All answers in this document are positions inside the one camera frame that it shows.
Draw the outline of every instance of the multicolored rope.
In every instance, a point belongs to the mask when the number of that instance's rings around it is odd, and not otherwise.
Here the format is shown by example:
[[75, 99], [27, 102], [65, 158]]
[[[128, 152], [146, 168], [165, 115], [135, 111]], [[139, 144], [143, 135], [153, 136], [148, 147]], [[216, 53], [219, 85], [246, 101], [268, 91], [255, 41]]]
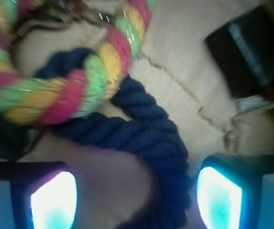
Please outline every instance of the multicolored rope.
[[0, 0], [0, 113], [17, 124], [57, 124], [94, 112], [118, 91], [144, 40], [156, 0], [128, 0], [96, 53], [66, 78], [24, 79], [11, 63], [13, 26], [42, 0]]

